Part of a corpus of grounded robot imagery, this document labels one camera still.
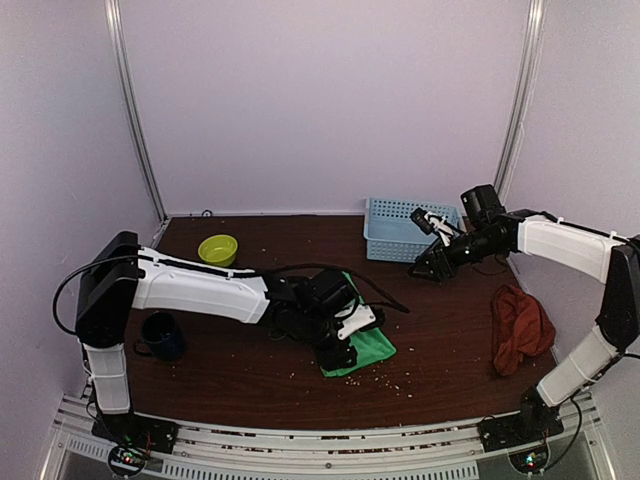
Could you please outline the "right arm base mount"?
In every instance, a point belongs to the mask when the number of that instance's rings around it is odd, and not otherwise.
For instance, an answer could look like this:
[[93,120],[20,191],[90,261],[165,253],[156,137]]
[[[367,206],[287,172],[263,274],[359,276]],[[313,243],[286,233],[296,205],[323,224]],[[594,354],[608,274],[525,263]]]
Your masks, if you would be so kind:
[[553,418],[542,426],[525,427],[520,413],[486,417],[477,424],[477,428],[485,452],[541,442],[549,436],[564,432],[563,423],[559,418]]

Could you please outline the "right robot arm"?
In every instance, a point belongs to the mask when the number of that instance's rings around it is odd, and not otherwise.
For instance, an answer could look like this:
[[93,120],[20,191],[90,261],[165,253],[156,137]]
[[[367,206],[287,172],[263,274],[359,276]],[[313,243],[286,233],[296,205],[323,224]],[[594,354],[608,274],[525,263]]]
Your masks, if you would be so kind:
[[522,397],[512,430],[530,442],[550,426],[564,401],[595,383],[638,338],[639,240],[572,224],[546,211],[507,211],[489,184],[464,192],[461,200],[472,225],[469,232],[420,207],[411,212],[411,221],[437,239],[416,258],[410,276],[441,282],[463,265],[522,253],[569,267],[605,287],[593,329]]

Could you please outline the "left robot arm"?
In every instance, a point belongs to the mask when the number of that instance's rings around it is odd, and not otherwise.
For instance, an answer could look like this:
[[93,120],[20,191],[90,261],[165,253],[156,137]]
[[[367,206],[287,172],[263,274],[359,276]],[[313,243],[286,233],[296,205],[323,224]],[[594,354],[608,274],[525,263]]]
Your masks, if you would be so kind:
[[170,310],[266,325],[310,346],[326,371],[355,364],[356,349],[341,333],[358,297],[336,269],[313,277],[281,271],[214,268],[142,247],[122,231],[80,277],[75,333],[89,361],[97,411],[123,444],[137,442],[144,424],[134,415],[125,332],[131,310]]

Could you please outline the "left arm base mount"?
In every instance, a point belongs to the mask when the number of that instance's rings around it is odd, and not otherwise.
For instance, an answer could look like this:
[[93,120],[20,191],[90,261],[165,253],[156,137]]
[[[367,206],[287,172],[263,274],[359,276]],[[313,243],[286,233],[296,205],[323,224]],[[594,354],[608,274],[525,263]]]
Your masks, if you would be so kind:
[[179,427],[175,422],[133,415],[106,415],[95,420],[91,433],[140,450],[171,454]]

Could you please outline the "green towel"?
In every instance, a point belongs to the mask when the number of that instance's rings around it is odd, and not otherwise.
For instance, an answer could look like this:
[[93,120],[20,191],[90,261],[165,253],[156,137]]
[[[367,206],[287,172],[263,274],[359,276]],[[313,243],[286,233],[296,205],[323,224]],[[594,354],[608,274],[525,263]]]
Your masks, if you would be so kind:
[[[356,293],[358,295],[357,306],[370,305],[378,307],[376,305],[366,304],[358,289],[356,289]],[[355,302],[352,302],[347,309],[350,309],[354,305]],[[325,378],[339,378],[348,376],[349,374],[359,369],[365,368],[378,362],[382,362],[384,360],[388,360],[397,352],[395,346],[381,331],[381,325],[376,328],[368,329],[366,331],[355,332],[346,340],[349,340],[351,342],[351,345],[356,349],[358,353],[356,365],[354,367],[340,369],[335,372],[326,372],[320,368],[320,371]]]

